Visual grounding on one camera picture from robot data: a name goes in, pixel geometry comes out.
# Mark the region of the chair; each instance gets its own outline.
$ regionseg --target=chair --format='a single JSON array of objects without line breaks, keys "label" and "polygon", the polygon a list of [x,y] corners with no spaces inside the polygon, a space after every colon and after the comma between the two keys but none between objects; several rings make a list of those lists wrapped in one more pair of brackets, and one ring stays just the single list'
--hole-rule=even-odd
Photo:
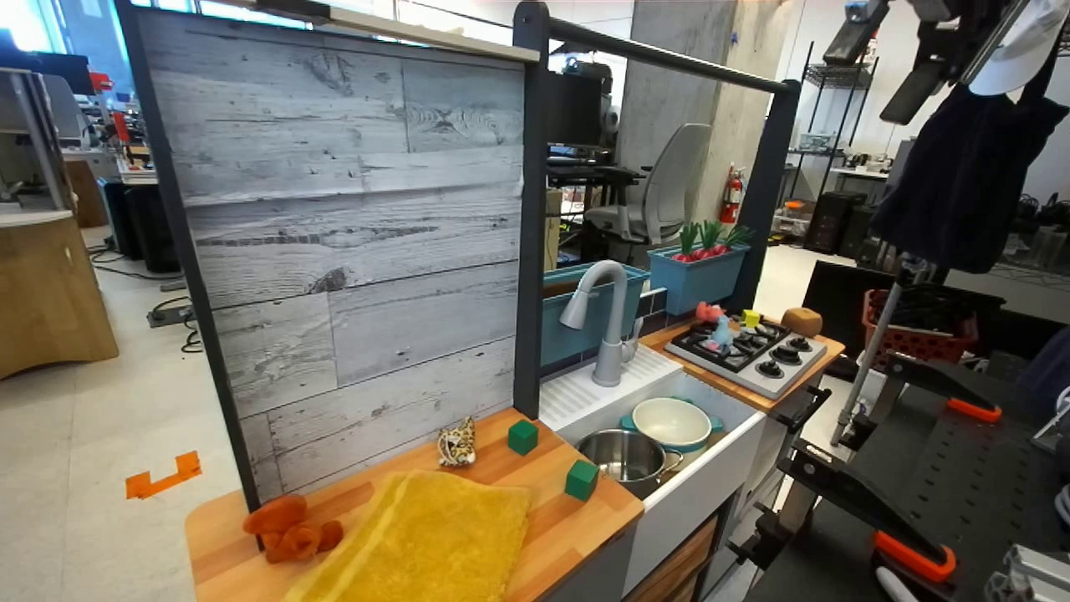
[{"label": "chair", "polygon": [[650,170],[640,203],[593,206],[587,224],[623,241],[664,244],[689,222],[706,152],[708,127],[678,127]]}]

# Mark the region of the toy stove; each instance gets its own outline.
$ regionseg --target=toy stove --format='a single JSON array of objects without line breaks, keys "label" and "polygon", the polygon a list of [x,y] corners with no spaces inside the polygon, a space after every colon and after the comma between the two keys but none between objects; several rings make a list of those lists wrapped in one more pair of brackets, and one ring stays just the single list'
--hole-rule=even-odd
[{"label": "toy stove", "polygon": [[717,324],[694,324],[672,339],[667,351],[773,401],[779,401],[800,382],[800,376],[826,354],[826,344],[773,324],[749,331],[733,324],[733,339],[721,347],[713,334]]}]

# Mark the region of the white bowl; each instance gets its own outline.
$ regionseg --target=white bowl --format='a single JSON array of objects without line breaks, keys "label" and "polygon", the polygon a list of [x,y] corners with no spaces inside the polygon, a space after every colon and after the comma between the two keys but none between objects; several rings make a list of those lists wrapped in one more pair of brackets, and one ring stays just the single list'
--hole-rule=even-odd
[{"label": "white bowl", "polygon": [[692,447],[713,434],[713,418],[683,397],[646,397],[631,408],[631,422],[667,447]]}]

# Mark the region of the red fire extinguisher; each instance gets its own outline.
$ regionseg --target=red fire extinguisher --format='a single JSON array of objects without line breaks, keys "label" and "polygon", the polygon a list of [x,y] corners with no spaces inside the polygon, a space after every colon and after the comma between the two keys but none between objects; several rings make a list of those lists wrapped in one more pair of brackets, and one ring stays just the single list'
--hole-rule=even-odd
[{"label": "red fire extinguisher", "polygon": [[721,224],[734,224],[738,222],[738,203],[741,203],[741,170],[734,170],[734,165],[730,165],[730,179],[724,179],[724,196],[721,196],[720,222]]}]

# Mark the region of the white sink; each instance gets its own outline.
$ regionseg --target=white sink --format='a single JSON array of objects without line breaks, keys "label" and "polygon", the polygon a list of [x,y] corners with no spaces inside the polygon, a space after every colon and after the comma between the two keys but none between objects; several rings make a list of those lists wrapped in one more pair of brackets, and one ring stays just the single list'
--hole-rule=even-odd
[{"label": "white sink", "polygon": [[766,416],[733,401],[683,371],[678,362],[640,347],[618,389],[593,385],[593,367],[557,376],[537,390],[537,418],[571,445],[594,428],[611,428],[646,397],[684,397],[724,422],[721,437],[689,460],[675,477],[642,498],[624,593],[640,585],[678,543],[684,543],[733,492],[757,460]]}]

